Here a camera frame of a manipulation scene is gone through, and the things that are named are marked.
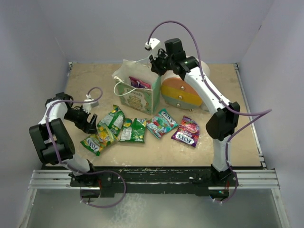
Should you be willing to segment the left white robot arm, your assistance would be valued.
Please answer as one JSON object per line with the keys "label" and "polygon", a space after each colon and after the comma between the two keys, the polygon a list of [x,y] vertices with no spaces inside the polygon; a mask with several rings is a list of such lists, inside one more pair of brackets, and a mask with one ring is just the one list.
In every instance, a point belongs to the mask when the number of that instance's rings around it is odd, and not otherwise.
{"label": "left white robot arm", "polygon": [[63,121],[68,120],[87,134],[97,133],[97,115],[90,121],[91,105],[73,107],[73,97],[61,92],[46,101],[41,121],[29,128],[29,134],[42,164],[59,165],[72,173],[69,176],[80,186],[97,184],[94,165],[76,154],[76,149]]}

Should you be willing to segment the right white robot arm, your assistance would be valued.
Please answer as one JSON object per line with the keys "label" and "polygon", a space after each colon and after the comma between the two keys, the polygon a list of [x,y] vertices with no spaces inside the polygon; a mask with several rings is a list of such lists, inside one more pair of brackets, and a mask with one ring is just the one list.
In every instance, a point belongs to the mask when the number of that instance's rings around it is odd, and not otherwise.
{"label": "right white robot arm", "polygon": [[145,49],[151,52],[151,70],[159,76],[172,71],[194,89],[208,108],[211,118],[206,123],[206,131],[213,139],[211,180],[222,186],[232,174],[229,143],[238,125],[240,105],[230,102],[212,84],[202,69],[201,61],[186,55],[180,39],[169,39],[164,44],[165,48],[161,48],[161,42],[156,38],[146,42]]}

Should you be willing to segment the green spring tea Fox's packet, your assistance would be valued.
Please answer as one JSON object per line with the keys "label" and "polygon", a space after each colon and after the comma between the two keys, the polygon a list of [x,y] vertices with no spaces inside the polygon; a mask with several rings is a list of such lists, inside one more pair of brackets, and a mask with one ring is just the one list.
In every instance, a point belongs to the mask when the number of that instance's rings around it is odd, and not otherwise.
{"label": "green spring tea Fox's packet", "polygon": [[116,141],[117,137],[106,125],[102,124],[97,128],[97,134],[89,135],[80,143],[84,148],[99,156],[104,149]]}

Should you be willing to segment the green cake paper bag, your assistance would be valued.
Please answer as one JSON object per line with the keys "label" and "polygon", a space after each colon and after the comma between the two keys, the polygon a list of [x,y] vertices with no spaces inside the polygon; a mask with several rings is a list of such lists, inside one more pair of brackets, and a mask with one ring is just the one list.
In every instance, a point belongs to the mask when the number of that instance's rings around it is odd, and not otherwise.
{"label": "green cake paper bag", "polygon": [[[129,76],[149,83],[152,88],[131,86]],[[121,104],[149,115],[156,111],[160,102],[161,78],[151,71],[148,57],[137,61],[123,60],[112,78],[115,81],[114,94],[120,98]]]}

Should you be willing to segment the purple back-side candy packet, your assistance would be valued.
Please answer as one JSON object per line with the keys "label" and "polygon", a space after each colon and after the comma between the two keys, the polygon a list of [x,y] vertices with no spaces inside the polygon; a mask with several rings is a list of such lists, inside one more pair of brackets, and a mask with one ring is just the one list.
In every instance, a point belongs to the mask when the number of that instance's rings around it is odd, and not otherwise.
{"label": "purple back-side candy packet", "polygon": [[142,89],[151,89],[152,88],[152,86],[149,83],[144,82],[138,78],[129,76],[129,79],[130,79],[131,86],[133,86],[135,88],[142,88]]}

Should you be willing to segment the teal mint blossom Fox's packet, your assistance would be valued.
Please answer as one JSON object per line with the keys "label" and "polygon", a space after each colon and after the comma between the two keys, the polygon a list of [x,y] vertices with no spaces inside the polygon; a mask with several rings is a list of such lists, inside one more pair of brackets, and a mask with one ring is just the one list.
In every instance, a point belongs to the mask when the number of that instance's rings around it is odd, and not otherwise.
{"label": "teal mint blossom Fox's packet", "polygon": [[147,129],[158,139],[176,128],[178,123],[168,113],[167,109],[161,109],[152,119],[147,121]]}

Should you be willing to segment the purple Fox's berries packet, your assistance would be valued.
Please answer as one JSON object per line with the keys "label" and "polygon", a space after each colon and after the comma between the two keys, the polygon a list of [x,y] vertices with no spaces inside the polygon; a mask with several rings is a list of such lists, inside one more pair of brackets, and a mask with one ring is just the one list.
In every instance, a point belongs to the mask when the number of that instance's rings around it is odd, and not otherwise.
{"label": "purple Fox's berries packet", "polygon": [[194,120],[184,115],[181,124],[178,126],[178,129],[172,135],[171,139],[185,143],[195,148],[199,136],[199,125]]}

